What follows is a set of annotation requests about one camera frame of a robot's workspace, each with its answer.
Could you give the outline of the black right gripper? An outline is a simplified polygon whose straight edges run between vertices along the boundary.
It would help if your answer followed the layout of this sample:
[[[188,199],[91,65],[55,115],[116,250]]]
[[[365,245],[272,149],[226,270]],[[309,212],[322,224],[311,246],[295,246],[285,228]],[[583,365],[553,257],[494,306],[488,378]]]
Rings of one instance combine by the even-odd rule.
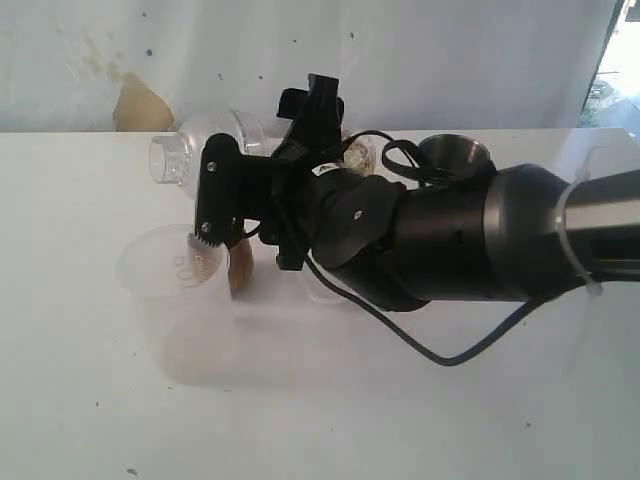
[[[328,257],[328,248],[337,244],[330,230],[337,223],[329,219],[328,201],[348,175],[312,170],[342,161],[344,104],[338,79],[311,74],[308,80],[307,90],[289,88],[281,94],[277,116],[289,119],[291,126],[273,152],[234,147],[234,242],[249,236],[244,221],[256,220],[261,241],[279,248],[280,269],[301,269],[311,253],[334,272],[343,264]]]

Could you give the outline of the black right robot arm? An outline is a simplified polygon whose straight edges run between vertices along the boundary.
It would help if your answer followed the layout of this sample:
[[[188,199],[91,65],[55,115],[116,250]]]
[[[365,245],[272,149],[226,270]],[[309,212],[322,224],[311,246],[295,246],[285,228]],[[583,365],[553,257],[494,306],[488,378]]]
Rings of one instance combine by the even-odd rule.
[[[387,176],[339,164],[343,107],[333,78],[287,89],[292,124],[267,158],[243,157],[240,201],[283,247],[378,308],[434,300],[545,301],[639,277],[639,174],[565,180],[534,164],[498,168],[461,135],[388,137]]]

